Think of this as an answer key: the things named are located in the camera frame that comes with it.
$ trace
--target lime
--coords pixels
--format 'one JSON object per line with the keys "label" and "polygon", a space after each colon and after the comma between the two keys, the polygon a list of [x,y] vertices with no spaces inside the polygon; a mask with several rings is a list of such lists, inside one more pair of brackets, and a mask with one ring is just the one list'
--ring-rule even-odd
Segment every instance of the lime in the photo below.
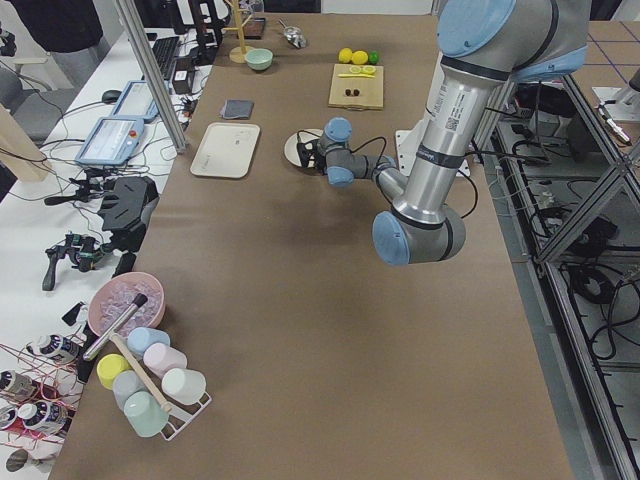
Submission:
{"label": "lime", "polygon": [[376,65],[380,61],[380,55],[375,50],[372,50],[369,54],[369,63],[371,65]]}
{"label": "lime", "polygon": [[353,52],[353,57],[351,57],[351,61],[355,65],[364,65],[369,61],[369,54],[364,50],[358,50],[357,52]]}
{"label": "lime", "polygon": [[353,57],[353,52],[350,48],[343,48],[338,53],[338,61],[340,63],[349,63],[351,61],[351,57]]}

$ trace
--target white desk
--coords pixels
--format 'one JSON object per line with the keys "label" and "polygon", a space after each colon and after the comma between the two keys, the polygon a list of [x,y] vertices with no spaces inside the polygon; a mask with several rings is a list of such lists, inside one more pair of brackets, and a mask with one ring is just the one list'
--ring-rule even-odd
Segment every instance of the white desk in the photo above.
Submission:
{"label": "white desk", "polygon": [[[173,34],[171,30],[158,33],[160,36]],[[184,51],[180,54],[186,53],[194,45],[184,45]],[[194,91],[200,90],[209,70],[210,67],[199,69],[194,80]],[[69,110],[100,101],[105,90],[122,90],[127,81],[139,79],[141,75],[126,35],[123,34]],[[173,103],[179,103],[180,97],[173,96],[172,99]],[[58,123],[48,141],[87,138],[95,121],[108,115],[112,108],[113,105],[93,105],[71,113]],[[146,165],[149,168],[147,175],[155,180],[158,191],[162,192],[166,176],[171,170],[175,150],[159,117],[155,122],[146,126],[137,149],[141,151],[145,145],[150,144],[144,152],[145,155],[134,155],[129,166]],[[72,160],[81,145],[79,142],[54,144],[44,147],[43,152],[48,156]],[[73,162],[68,164],[53,161],[52,168],[63,179],[75,177],[80,171]],[[69,186],[64,195],[73,194],[75,189],[74,185]],[[59,192],[60,187],[53,175],[49,175],[41,183],[17,182],[11,189],[14,195],[29,199],[59,195]],[[93,200],[78,205],[95,212],[99,209],[100,203],[101,200]],[[12,195],[7,195],[0,203],[0,343],[21,349],[40,335],[69,335],[78,330],[77,326],[65,325],[61,316],[79,301],[88,304],[94,292],[111,278],[119,258],[115,255],[107,256],[98,263],[97,270],[88,273],[71,269],[71,262],[65,259],[58,262],[55,289],[52,292],[44,292],[41,285],[48,267],[44,250],[62,240],[69,230],[89,234],[100,240],[99,235],[89,231],[90,228],[102,233],[104,240],[108,241],[109,232],[101,232],[102,219],[95,214],[83,213],[87,216],[86,219],[69,203],[47,207],[42,200],[27,202]],[[85,318],[86,311],[81,313],[79,320]],[[21,370],[13,356],[0,350],[0,370],[7,369]],[[0,433],[0,436],[1,441],[6,441],[5,433]],[[32,453],[36,457],[42,457],[58,449],[59,445],[40,442]],[[12,451],[13,448],[0,447],[0,479],[34,480],[48,476],[33,467],[8,473],[4,463]]]}

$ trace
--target blue cup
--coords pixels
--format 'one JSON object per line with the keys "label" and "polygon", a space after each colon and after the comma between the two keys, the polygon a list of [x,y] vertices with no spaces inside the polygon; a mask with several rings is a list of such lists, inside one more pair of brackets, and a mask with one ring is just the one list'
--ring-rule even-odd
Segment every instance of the blue cup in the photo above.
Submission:
{"label": "blue cup", "polygon": [[170,347],[171,339],[166,332],[148,327],[134,328],[127,337],[127,347],[138,358],[142,358],[147,348],[154,343],[164,343]]}
{"label": "blue cup", "polygon": [[148,391],[138,374],[133,370],[127,370],[118,375],[111,388],[120,410],[124,410],[124,405],[131,395],[143,390]]}
{"label": "blue cup", "polygon": [[136,392],[124,404],[124,414],[140,437],[153,437],[169,421],[169,413],[149,392]]}

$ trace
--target white cup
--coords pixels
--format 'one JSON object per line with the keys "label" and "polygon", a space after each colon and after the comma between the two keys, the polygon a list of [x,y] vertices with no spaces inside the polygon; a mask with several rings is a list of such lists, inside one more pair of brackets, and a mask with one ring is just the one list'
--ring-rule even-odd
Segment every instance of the white cup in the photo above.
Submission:
{"label": "white cup", "polygon": [[120,410],[124,410],[124,404],[131,395],[136,392],[148,391],[138,374],[133,370],[119,374],[113,381],[112,389]]}
{"label": "white cup", "polygon": [[172,368],[187,368],[187,356],[164,343],[154,343],[147,348],[143,361],[160,378]]}
{"label": "white cup", "polygon": [[196,403],[206,388],[204,375],[195,370],[173,368],[162,378],[162,391],[183,405]]}

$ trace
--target metal spoon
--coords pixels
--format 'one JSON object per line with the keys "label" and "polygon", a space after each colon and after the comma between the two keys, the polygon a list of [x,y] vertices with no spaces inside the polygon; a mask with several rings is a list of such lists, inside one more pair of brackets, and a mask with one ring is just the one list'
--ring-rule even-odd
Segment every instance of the metal spoon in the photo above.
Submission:
{"label": "metal spoon", "polygon": [[287,25],[281,18],[278,21],[284,27],[284,36],[291,45],[298,49],[307,46],[307,39],[300,28]]}

